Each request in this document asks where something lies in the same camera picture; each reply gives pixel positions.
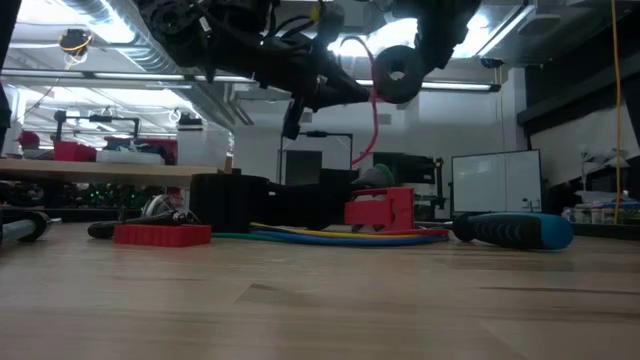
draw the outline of screwdriver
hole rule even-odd
[[[561,250],[573,241],[571,224],[561,216],[549,214],[464,214],[444,227],[453,230],[462,241],[477,239],[522,250]]]

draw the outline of whiteboard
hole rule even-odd
[[[454,157],[452,168],[453,212],[541,211],[538,150]]]

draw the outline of red 3d printed part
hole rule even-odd
[[[354,191],[353,196],[383,195],[383,199],[358,201],[344,205],[348,225],[384,226],[384,231],[413,229],[413,188],[397,187]]]
[[[116,244],[185,247],[211,243],[209,225],[116,225]]]

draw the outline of cable bundle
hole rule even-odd
[[[448,240],[445,229],[420,229],[382,234],[350,234],[329,231],[297,230],[252,223],[250,234],[214,233],[217,237],[285,242],[305,245],[390,247],[415,246]]]

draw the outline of wooden table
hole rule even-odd
[[[0,248],[0,359],[637,359],[640,242],[562,253],[215,239],[59,225]]]
[[[0,174],[65,182],[120,183],[189,187],[195,174],[218,170],[200,166],[104,164],[88,162],[0,159]]]

